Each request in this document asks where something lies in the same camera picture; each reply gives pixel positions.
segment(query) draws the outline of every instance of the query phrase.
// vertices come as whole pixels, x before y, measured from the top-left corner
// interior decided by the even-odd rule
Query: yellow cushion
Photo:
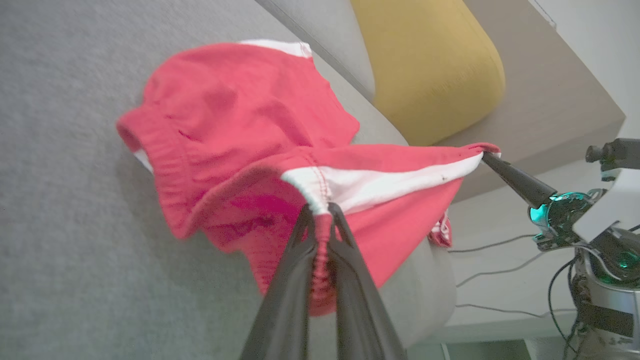
[[[481,120],[504,93],[493,43],[462,0],[351,0],[376,81],[374,105],[410,145]]]

